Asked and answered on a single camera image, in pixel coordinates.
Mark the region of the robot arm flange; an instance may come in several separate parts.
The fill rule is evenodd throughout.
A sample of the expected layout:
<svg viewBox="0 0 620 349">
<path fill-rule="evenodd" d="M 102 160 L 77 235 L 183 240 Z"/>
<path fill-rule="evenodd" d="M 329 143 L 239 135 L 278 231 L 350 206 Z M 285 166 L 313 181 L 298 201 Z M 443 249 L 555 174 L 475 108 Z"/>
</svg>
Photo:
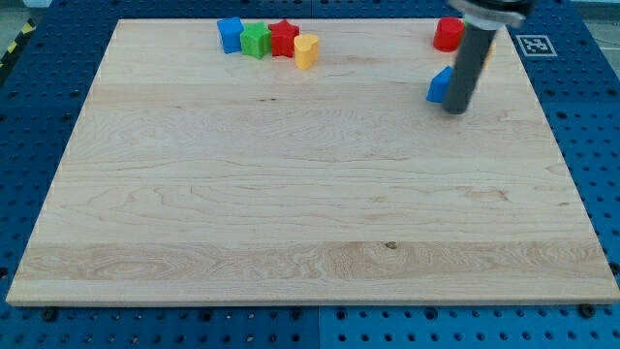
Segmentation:
<svg viewBox="0 0 620 349">
<path fill-rule="evenodd" d="M 533 12 L 537 0 L 449 0 L 448 5 L 458 10 L 471 24 L 485 29 L 502 25 L 520 27 Z"/>
</svg>

